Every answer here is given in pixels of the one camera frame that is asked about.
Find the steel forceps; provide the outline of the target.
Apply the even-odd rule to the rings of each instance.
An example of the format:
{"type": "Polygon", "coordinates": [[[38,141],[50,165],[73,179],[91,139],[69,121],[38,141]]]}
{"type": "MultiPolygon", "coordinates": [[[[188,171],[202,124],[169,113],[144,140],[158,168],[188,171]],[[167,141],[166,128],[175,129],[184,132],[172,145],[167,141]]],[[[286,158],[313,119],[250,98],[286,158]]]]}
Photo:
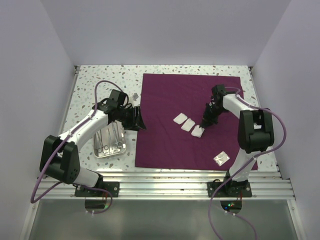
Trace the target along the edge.
{"type": "Polygon", "coordinates": [[[98,153],[104,153],[104,143],[101,130],[96,133],[96,148],[98,153]]]}
{"type": "Polygon", "coordinates": [[[123,147],[123,143],[120,141],[119,129],[116,122],[112,123],[112,131],[114,134],[115,145],[118,149],[121,149],[123,147]]]}
{"type": "Polygon", "coordinates": [[[106,130],[106,138],[107,138],[107,143],[105,144],[104,148],[105,150],[108,150],[109,154],[111,154],[113,153],[113,146],[112,146],[112,138],[111,138],[109,127],[106,130]]]}

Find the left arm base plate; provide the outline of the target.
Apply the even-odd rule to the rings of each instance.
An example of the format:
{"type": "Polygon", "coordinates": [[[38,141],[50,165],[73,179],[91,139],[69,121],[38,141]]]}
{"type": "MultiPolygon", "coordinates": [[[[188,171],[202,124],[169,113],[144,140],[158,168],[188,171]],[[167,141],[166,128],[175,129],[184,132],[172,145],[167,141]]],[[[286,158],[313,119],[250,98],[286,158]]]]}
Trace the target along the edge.
{"type": "Polygon", "coordinates": [[[113,198],[117,198],[119,196],[119,191],[119,182],[104,181],[98,187],[85,187],[83,185],[76,187],[74,196],[80,198],[102,198],[112,196],[113,198]]]}

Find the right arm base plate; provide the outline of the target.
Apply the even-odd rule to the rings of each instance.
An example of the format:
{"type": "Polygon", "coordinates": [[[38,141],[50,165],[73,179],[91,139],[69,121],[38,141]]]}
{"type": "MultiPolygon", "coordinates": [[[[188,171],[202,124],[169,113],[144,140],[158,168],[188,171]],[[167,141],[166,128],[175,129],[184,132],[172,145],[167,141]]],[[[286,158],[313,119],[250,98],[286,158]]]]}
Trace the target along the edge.
{"type": "Polygon", "coordinates": [[[251,198],[253,196],[251,185],[246,181],[230,181],[226,185],[222,186],[224,182],[221,181],[209,181],[207,185],[208,197],[211,198],[214,195],[214,198],[251,198]],[[222,186],[217,193],[214,194],[216,189],[222,186]]]}

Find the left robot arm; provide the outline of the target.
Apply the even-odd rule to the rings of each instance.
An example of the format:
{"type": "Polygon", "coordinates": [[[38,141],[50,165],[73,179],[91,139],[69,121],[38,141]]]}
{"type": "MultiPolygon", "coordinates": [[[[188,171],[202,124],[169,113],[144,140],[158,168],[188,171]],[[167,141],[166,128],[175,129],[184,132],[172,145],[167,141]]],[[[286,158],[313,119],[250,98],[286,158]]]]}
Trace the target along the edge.
{"type": "Polygon", "coordinates": [[[40,173],[65,184],[86,186],[92,196],[103,193],[100,174],[81,167],[79,151],[98,131],[119,122],[125,130],[146,129],[140,106],[125,104],[127,94],[113,89],[109,97],[96,102],[88,115],[59,136],[49,135],[43,144],[40,173]]]}

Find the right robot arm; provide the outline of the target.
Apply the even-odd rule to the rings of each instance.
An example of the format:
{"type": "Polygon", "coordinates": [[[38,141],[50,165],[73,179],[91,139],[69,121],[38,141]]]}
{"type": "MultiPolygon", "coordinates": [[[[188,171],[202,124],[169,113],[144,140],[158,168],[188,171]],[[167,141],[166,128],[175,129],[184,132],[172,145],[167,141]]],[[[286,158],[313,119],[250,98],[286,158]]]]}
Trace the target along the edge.
{"type": "Polygon", "coordinates": [[[216,125],[222,113],[232,113],[238,118],[239,152],[223,181],[214,180],[208,188],[216,191],[219,197],[222,194],[232,197],[242,191],[250,192],[249,174],[256,163],[256,155],[266,152],[275,141],[272,114],[251,106],[223,84],[214,86],[211,91],[211,102],[206,104],[200,127],[205,129],[216,125]]]}

